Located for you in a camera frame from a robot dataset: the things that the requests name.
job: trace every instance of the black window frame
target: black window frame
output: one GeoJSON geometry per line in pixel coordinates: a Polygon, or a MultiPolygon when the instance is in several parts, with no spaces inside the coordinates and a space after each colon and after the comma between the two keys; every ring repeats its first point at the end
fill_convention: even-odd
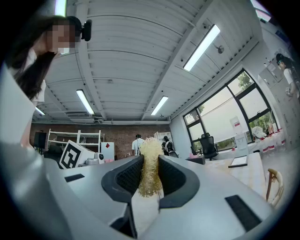
{"type": "Polygon", "coordinates": [[[250,137],[251,137],[251,141],[248,142],[248,144],[254,143],[254,141],[253,141],[253,135],[252,135],[251,127],[250,127],[250,123],[253,122],[254,120],[256,120],[256,119],[262,117],[263,115],[265,115],[265,114],[271,112],[271,116],[272,116],[272,118],[273,118],[273,120],[274,120],[274,122],[275,122],[275,124],[276,124],[277,129],[278,129],[278,124],[277,124],[277,122],[276,122],[274,112],[272,111],[271,106],[270,106],[270,104],[269,104],[267,98],[265,97],[263,91],[262,91],[262,90],[260,89],[260,87],[257,85],[257,83],[255,82],[255,80],[250,76],[250,74],[249,74],[245,69],[242,68],[242,70],[239,71],[239,72],[238,72],[238,73],[237,73],[230,81],[228,81],[227,83],[225,83],[224,86],[222,86],[222,87],[221,87],[220,89],[218,89],[214,94],[212,94],[211,96],[209,96],[206,100],[204,100],[203,102],[201,102],[198,106],[196,106],[195,108],[193,108],[191,111],[189,111],[187,114],[185,114],[185,115],[183,116],[183,119],[184,119],[185,124],[186,124],[185,117],[186,117],[187,115],[189,115],[192,111],[196,111],[196,113],[197,113],[197,115],[198,115],[198,118],[199,118],[198,120],[196,120],[195,122],[193,122],[193,123],[191,123],[191,124],[189,124],[189,125],[186,124],[188,136],[189,136],[189,139],[190,139],[190,142],[191,142],[191,146],[192,146],[192,147],[194,147],[194,143],[195,143],[195,142],[199,142],[200,139],[198,138],[198,139],[196,139],[196,140],[192,140],[191,133],[190,133],[190,131],[189,131],[189,128],[190,128],[190,127],[192,127],[192,126],[194,126],[194,125],[200,123],[200,124],[201,124],[201,127],[202,127],[202,130],[203,130],[203,132],[204,132],[204,134],[207,133],[207,131],[206,131],[205,127],[204,127],[204,124],[203,124],[203,122],[202,122],[202,118],[201,118],[201,116],[200,116],[199,107],[200,107],[201,105],[205,104],[205,102],[207,102],[208,100],[210,100],[212,97],[214,97],[216,94],[218,94],[218,93],[219,93],[221,90],[223,90],[224,88],[227,88],[227,89],[230,91],[230,93],[232,94],[234,100],[235,100],[236,103],[238,104],[238,106],[239,106],[239,108],[240,108],[240,110],[241,110],[241,112],[242,112],[242,114],[243,114],[243,117],[244,117],[244,119],[245,119],[245,121],[246,121],[248,130],[249,130],[249,133],[250,133],[250,137]],[[231,91],[231,89],[229,88],[228,85],[229,85],[231,82],[233,82],[233,81],[234,81],[239,75],[241,75],[243,72],[245,72],[245,73],[250,77],[250,79],[253,81],[253,84],[251,84],[248,88],[246,88],[246,89],[245,89],[244,91],[242,91],[240,94],[234,95],[234,93],[231,91]],[[263,100],[264,100],[264,102],[265,102],[265,104],[266,104],[266,106],[267,106],[267,109],[263,110],[262,112],[259,112],[256,116],[254,116],[254,117],[252,117],[252,118],[249,119],[248,116],[247,116],[247,113],[246,113],[246,111],[245,111],[245,109],[244,109],[244,107],[242,106],[242,104],[241,104],[241,102],[240,102],[240,99],[242,99],[242,98],[243,98],[244,96],[246,96],[248,93],[250,93],[251,91],[253,91],[255,88],[256,88],[256,89],[258,90],[258,92],[261,94],[261,96],[262,96],[262,98],[263,98],[263,100]]]}

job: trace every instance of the tablet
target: tablet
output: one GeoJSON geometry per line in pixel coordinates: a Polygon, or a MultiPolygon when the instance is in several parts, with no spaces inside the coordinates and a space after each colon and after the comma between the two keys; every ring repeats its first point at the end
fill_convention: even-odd
{"type": "Polygon", "coordinates": [[[243,167],[248,165],[248,155],[241,156],[241,157],[235,157],[231,164],[228,166],[230,167],[243,167]]]}

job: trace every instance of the ceiling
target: ceiling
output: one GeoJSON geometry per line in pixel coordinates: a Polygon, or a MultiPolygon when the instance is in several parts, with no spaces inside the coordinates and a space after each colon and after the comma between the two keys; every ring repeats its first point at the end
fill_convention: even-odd
{"type": "Polygon", "coordinates": [[[91,19],[92,38],[53,60],[45,102],[38,106],[46,116],[36,111],[36,122],[72,122],[67,113],[85,112],[77,89],[104,120],[167,120],[218,81],[225,66],[239,61],[252,38],[261,38],[247,0],[73,2],[68,1],[67,14],[91,19]],[[221,32],[192,70],[184,70],[213,24],[221,32]],[[169,99],[151,116],[162,96],[169,99]]]}

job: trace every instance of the loofah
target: loofah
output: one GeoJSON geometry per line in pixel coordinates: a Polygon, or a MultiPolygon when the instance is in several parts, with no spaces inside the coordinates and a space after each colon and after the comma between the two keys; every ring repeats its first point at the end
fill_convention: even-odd
{"type": "Polygon", "coordinates": [[[150,197],[162,188],[158,176],[158,156],[164,153],[160,142],[154,137],[147,138],[141,144],[140,151],[144,155],[144,164],[139,193],[143,197],[150,197]]]}

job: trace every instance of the wooden chair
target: wooden chair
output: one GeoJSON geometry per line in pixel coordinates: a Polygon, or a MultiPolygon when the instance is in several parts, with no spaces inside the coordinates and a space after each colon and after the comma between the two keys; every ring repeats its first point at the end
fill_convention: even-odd
{"type": "Polygon", "coordinates": [[[268,201],[268,198],[270,195],[272,182],[274,182],[275,179],[277,179],[277,181],[278,181],[278,191],[277,191],[273,201],[271,202],[271,205],[273,207],[275,207],[277,205],[277,203],[279,202],[279,200],[282,196],[282,193],[283,193],[283,178],[282,178],[281,173],[274,169],[269,168],[268,171],[270,172],[270,175],[269,175],[269,183],[268,183],[268,190],[267,190],[267,196],[266,196],[267,201],[268,201]]]}

